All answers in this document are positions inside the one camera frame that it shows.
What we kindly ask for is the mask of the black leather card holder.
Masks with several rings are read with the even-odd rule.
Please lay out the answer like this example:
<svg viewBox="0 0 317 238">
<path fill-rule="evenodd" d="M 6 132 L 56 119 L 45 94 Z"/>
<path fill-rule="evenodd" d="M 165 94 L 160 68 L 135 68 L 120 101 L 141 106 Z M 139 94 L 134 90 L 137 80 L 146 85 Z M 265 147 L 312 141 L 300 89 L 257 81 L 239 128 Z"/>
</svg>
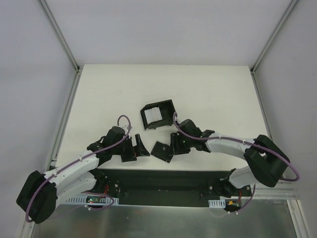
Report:
<svg viewBox="0 0 317 238">
<path fill-rule="evenodd" d="M 174 156 L 174 151 L 171 146 L 157 141 L 151 150 L 151 155 L 166 163 L 170 163 Z"/>
</svg>

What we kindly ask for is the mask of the black card tray box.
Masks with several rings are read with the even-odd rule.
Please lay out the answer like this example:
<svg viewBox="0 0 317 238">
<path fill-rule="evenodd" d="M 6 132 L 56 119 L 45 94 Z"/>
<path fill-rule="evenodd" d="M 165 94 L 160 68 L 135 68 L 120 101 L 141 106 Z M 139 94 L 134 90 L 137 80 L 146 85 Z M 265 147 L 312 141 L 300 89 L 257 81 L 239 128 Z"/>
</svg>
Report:
<svg viewBox="0 0 317 238">
<path fill-rule="evenodd" d="M 171 99 L 145 105 L 140 110 L 144 130 L 172 126 L 175 112 Z"/>
</svg>

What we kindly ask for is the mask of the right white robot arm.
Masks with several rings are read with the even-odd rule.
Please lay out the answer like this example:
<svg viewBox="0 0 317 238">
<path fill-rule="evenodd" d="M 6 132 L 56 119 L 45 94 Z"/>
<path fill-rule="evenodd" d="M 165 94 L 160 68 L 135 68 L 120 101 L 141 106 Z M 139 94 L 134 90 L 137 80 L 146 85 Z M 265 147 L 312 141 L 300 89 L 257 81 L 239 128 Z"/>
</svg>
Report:
<svg viewBox="0 0 317 238">
<path fill-rule="evenodd" d="M 261 183 L 275 187 L 291 166 L 289 158 L 265 135 L 254 139 L 242 139 L 220 134 L 213 130 L 201 131 L 192 120 L 174 121 L 186 149 L 196 148 L 207 153 L 222 153 L 240 158 L 248 164 L 234 169 L 223 182 L 223 191 L 235 195 L 249 183 Z"/>
</svg>

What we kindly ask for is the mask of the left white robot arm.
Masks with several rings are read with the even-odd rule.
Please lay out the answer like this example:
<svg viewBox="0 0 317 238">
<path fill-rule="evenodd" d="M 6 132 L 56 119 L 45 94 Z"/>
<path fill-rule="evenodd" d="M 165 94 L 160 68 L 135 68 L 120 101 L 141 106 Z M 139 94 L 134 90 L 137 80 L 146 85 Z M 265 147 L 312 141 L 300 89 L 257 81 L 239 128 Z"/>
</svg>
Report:
<svg viewBox="0 0 317 238">
<path fill-rule="evenodd" d="M 122 162 L 133 162 L 138 157 L 150 155 L 139 134 L 135 139 L 134 145 L 123 128 L 114 126 L 72 161 L 45 173 L 34 171 L 29 174 L 16 200 L 25 211 L 25 220 L 40 224 L 61 203 L 79 193 L 106 195 L 109 183 L 99 166 L 114 155 L 120 156 Z"/>
</svg>

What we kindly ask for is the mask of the white credit card stack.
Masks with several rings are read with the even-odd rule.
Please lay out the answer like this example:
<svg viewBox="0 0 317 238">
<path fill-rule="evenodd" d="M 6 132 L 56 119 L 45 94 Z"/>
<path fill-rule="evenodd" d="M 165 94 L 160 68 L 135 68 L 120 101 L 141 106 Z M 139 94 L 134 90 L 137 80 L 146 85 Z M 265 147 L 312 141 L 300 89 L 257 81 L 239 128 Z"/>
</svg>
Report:
<svg viewBox="0 0 317 238">
<path fill-rule="evenodd" d="M 145 113 L 147 124 L 151 124 L 153 122 L 162 120 L 162 115 L 161 115 L 159 107 L 154 107 L 151 109 L 144 110 L 144 113 Z"/>
</svg>

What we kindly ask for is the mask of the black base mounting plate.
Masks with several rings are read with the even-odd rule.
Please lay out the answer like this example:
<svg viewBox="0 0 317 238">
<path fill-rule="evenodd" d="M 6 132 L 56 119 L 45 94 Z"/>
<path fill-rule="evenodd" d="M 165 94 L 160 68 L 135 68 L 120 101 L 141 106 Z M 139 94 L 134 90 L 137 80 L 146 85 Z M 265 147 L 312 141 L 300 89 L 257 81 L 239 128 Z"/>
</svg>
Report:
<svg viewBox="0 0 317 238">
<path fill-rule="evenodd" d="M 237 196 L 252 198 L 249 183 L 241 188 L 223 185 L 233 171 L 154 171 L 100 169 L 108 181 L 106 195 L 120 205 L 207 207 L 209 200 Z"/>
</svg>

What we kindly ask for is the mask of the left electronics board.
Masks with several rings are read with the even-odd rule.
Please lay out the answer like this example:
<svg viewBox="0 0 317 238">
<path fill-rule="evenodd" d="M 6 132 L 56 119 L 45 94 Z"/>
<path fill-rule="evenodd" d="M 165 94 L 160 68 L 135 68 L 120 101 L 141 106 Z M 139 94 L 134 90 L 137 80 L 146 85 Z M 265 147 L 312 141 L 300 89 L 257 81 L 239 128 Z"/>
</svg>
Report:
<svg viewBox="0 0 317 238">
<path fill-rule="evenodd" d="M 87 196 L 86 203 L 88 204 L 106 204 L 106 198 L 100 196 Z"/>
</svg>

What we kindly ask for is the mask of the right electronics board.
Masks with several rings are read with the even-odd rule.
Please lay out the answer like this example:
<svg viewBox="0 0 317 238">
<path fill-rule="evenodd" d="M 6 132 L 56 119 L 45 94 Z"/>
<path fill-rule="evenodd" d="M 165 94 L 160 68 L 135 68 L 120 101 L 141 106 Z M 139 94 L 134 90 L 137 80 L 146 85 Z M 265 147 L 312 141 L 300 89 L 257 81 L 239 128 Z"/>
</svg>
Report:
<svg viewBox="0 0 317 238">
<path fill-rule="evenodd" d="M 227 206 L 235 206 L 235 207 L 241 207 L 242 203 L 240 200 L 228 200 L 226 201 Z"/>
</svg>

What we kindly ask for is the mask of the left aluminium side rail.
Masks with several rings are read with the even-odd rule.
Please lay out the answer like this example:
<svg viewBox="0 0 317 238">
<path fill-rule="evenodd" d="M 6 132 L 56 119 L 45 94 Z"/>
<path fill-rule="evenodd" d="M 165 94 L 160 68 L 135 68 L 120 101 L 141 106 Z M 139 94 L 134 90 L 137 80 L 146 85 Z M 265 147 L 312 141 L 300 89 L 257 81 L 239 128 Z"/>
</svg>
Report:
<svg viewBox="0 0 317 238">
<path fill-rule="evenodd" d="M 51 150 L 48 154 L 48 159 L 47 159 L 45 171 L 48 171 L 51 167 L 55 167 L 55 165 L 56 165 L 57 157 L 59 154 L 59 150 L 61 147 L 61 143 L 63 140 L 65 129 L 67 126 L 67 122 L 69 119 L 71 108 L 72 108 L 72 105 L 73 105 L 73 102 L 75 99 L 75 95 L 76 95 L 76 91 L 77 91 L 77 88 L 79 85 L 80 77 L 82 75 L 82 69 L 83 68 L 79 68 L 78 71 L 76 72 L 74 80 L 71 84 L 71 88 L 70 88 L 69 93 L 67 95 L 67 100 L 66 100 L 66 103 L 65 103 L 63 111 L 62 111 L 61 119 L 60 119 L 60 122 L 58 124 L 57 131 L 56 131 L 56 135 L 54 137 L 53 144 L 51 146 Z"/>
</svg>

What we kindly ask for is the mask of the aluminium side rail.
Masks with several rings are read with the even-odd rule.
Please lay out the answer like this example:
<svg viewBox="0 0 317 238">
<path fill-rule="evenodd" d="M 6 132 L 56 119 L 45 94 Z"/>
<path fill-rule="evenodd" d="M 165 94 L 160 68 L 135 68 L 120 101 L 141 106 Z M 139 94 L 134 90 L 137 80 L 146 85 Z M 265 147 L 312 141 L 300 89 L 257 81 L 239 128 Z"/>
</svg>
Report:
<svg viewBox="0 0 317 238">
<path fill-rule="evenodd" d="M 268 111 L 265 105 L 265 101 L 264 101 L 264 94 L 261 92 L 260 89 L 260 84 L 258 83 L 256 76 L 254 73 L 251 72 L 251 77 L 252 77 L 252 81 L 255 87 L 255 91 L 259 100 L 259 104 L 260 104 L 260 108 L 262 111 L 262 115 L 264 118 L 264 123 L 265 123 L 265 128 L 268 134 L 268 137 L 280 148 L 279 144 L 274 140 L 273 136 L 272 136 L 272 128 L 269 125 L 269 120 L 268 120 Z"/>
<path fill-rule="evenodd" d="M 61 143 L 63 140 L 65 129 L 67 126 L 67 122 L 69 119 L 71 108 L 72 108 L 72 105 L 73 105 L 73 102 L 75 99 L 75 95 L 76 95 L 76 91 L 77 91 L 77 88 L 79 85 L 80 77 L 82 75 L 82 69 L 83 68 L 79 68 L 78 71 L 76 72 L 74 80 L 71 84 L 71 88 L 70 88 L 69 93 L 67 95 L 67 100 L 66 100 L 66 103 L 65 103 L 63 111 L 62 111 L 61 119 L 60 119 L 60 122 L 58 124 L 57 131 L 56 131 L 56 135 L 54 137 L 53 144 L 51 146 L 51 150 L 48 154 L 48 159 L 47 159 L 45 171 L 48 171 L 51 167 L 55 167 L 55 165 L 56 165 L 57 157 L 59 154 L 59 150 L 61 147 Z"/>
</svg>

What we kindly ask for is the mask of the right aluminium side rail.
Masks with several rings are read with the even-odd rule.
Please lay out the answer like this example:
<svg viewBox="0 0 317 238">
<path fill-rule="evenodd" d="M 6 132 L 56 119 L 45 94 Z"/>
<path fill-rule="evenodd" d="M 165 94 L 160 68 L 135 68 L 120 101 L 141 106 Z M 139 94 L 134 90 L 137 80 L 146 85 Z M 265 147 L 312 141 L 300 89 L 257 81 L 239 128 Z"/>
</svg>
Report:
<svg viewBox="0 0 317 238">
<path fill-rule="evenodd" d="M 265 101 L 264 101 L 264 94 L 261 92 L 260 89 L 260 84 L 258 83 L 256 76 L 254 73 L 251 72 L 251 77 L 252 77 L 252 81 L 255 87 L 255 91 L 259 100 L 259 104 L 260 104 L 260 108 L 262 111 L 262 115 L 264 118 L 264 123 L 265 123 L 265 128 L 268 134 L 268 137 L 280 148 L 279 144 L 274 140 L 273 136 L 272 136 L 272 128 L 269 125 L 269 120 L 268 120 L 268 111 L 265 105 Z"/>
</svg>

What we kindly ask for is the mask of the right aluminium frame post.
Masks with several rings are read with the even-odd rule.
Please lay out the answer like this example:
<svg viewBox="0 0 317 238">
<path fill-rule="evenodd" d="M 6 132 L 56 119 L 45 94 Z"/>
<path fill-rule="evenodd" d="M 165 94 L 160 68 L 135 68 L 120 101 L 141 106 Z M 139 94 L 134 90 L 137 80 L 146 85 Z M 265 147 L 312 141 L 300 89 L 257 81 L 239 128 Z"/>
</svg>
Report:
<svg viewBox="0 0 317 238">
<path fill-rule="evenodd" d="M 264 47 L 262 48 L 260 54 L 258 55 L 255 63 L 250 67 L 251 75 L 254 75 L 259 66 L 261 65 L 262 61 L 265 59 L 266 55 L 268 54 L 270 48 L 273 46 L 274 42 L 277 40 L 280 32 L 282 31 L 283 27 L 289 20 L 290 16 L 292 15 L 293 11 L 300 3 L 300 0 L 291 0 L 284 12 L 282 13 L 280 19 L 278 20 L 276 26 L 274 27 L 273 31 L 271 32 L 269 38 L 267 39 Z"/>
</svg>

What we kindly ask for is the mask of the aluminium frame post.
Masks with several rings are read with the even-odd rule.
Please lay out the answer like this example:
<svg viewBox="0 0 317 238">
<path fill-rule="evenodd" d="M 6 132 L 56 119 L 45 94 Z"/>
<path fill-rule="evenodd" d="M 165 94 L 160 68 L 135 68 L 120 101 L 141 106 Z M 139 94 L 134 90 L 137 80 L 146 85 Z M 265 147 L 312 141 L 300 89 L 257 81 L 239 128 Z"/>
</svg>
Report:
<svg viewBox="0 0 317 238">
<path fill-rule="evenodd" d="M 75 56 L 69 46 L 69 44 L 67 43 L 67 40 L 64 36 L 64 34 L 62 33 L 62 30 L 48 4 L 48 2 L 46 0 L 38 0 L 37 3 L 39 4 L 39 6 L 41 7 L 45 17 L 48 20 L 49 25 L 51 26 L 61 48 L 63 49 L 65 55 L 67 56 L 69 62 L 71 63 L 72 67 L 74 68 L 74 70 L 76 72 L 80 71 L 80 64 L 77 62 L 77 60 L 75 59 Z"/>
<path fill-rule="evenodd" d="M 260 54 L 258 55 L 255 63 L 250 67 L 251 75 L 254 75 L 259 66 L 261 65 L 262 61 L 265 59 L 266 55 L 268 54 L 270 48 L 273 46 L 274 42 L 277 40 L 280 32 L 282 31 L 283 27 L 289 20 L 290 16 L 292 15 L 293 11 L 300 3 L 300 0 L 291 0 L 284 12 L 282 13 L 280 19 L 278 20 L 276 26 L 274 27 L 273 31 L 271 32 L 269 38 L 267 39 L 264 47 L 262 48 Z"/>
</svg>

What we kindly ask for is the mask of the front aluminium extrusion rail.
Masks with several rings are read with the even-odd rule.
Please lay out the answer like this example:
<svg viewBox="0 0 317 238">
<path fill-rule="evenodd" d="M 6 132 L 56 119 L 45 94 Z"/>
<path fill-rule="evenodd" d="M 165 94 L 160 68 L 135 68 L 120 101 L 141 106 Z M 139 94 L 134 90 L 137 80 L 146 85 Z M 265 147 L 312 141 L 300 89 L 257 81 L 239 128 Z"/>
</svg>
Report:
<svg viewBox="0 0 317 238">
<path fill-rule="evenodd" d="M 293 182 L 278 182 L 275 187 L 256 184 L 254 199 L 298 200 L 298 190 Z"/>
</svg>

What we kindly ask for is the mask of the left aluminium frame post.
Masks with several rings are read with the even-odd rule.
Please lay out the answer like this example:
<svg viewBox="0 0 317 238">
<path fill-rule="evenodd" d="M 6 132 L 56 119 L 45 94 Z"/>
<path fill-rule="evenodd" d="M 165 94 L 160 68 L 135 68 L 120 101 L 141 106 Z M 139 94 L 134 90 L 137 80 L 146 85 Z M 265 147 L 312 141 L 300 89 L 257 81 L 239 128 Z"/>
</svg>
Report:
<svg viewBox="0 0 317 238">
<path fill-rule="evenodd" d="M 62 33 L 62 30 L 48 4 L 48 2 L 46 0 L 38 0 L 37 3 L 39 4 L 39 6 L 41 7 L 45 17 L 48 20 L 49 25 L 51 26 L 61 48 L 63 49 L 65 55 L 67 56 L 69 62 L 71 63 L 72 67 L 74 68 L 74 70 L 76 72 L 80 71 L 80 64 L 77 62 L 77 60 L 75 59 L 75 56 L 69 46 L 69 44 L 67 43 L 67 40 L 64 36 L 64 34 Z"/>
</svg>

